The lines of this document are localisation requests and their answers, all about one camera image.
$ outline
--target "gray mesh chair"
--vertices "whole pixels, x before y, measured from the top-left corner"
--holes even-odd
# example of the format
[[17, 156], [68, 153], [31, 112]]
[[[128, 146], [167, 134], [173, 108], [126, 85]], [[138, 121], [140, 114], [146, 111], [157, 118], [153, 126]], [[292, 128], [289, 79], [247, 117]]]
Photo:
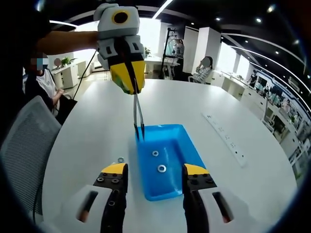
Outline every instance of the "gray mesh chair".
[[37, 96], [17, 115], [2, 147], [0, 159], [17, 198], [32, 212], [42, 215], [40, 186], [50, 151], [61, 128], [42, 98]]

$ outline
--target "silver washer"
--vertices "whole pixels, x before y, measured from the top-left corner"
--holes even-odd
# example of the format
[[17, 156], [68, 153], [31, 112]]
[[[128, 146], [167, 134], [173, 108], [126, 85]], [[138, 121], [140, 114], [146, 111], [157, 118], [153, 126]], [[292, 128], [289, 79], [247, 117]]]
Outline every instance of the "silver washer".
[[159, 155], [159, 152], [158, 152], [157, 150], [154, 150], [154, 151], [152, 152], [152, 155], [153, 155], [154, 157], [157, 157], [157, 156]]
[[119, 163], [119, 164], [124, 163], [124, 158], [123, 158], [123, 157], [119, 157], [119, 158], [118, 158], [118, 163]]
[[161, 173], [166, 172], [166, 166], [164, 166], [164, 165], [159, 165], [159, 166], [157, 167], [157, 171], [158, 171], [158, 172], [161, 172]]

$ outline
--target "blue tray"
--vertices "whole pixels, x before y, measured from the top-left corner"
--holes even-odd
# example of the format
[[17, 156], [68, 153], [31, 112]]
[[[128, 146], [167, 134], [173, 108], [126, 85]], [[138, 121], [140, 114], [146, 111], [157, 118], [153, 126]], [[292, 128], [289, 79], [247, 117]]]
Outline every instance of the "blue tray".
[[[205, 168], [182, 125], [146, 126], [145, 141], [141, 138], [136, 142], [140, 176], [147, 200], [164, 200], [181, 195], [183, 164]], [[153, 151], [158, 151], [158, 156], [153, 156]], [[166, 172], [159, 172], [159, 165], [166, 166]]]

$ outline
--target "power strip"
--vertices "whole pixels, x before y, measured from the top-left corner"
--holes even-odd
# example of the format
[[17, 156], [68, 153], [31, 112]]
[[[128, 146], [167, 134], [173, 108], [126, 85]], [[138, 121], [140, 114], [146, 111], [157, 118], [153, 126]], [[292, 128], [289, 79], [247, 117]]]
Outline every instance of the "power strip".
[[225, 132], [222, 126], [215, 120], [211, 114], [203, 113], [205, 119], [211, 124], [214, 130], [218, 133], [221, 139], [231, 150], [233, 156], [238, 161], [241, 167], [246, 165], [246, 156], [243, 151], [232, 141], [231, 137]]

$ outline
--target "black shirt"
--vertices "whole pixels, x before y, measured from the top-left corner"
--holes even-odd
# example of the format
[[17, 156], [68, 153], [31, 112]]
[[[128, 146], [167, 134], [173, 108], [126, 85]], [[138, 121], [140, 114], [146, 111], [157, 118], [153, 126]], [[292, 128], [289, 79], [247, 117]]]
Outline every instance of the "black shirt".
[[10, 129], [16, 114], [26, 103], [22, 91], [23, 61], [30, 59], [39, 39], [50, 31], [49, 20], [27, 3], [18, 2], [16, 14], [2, 29], [0, 144]]

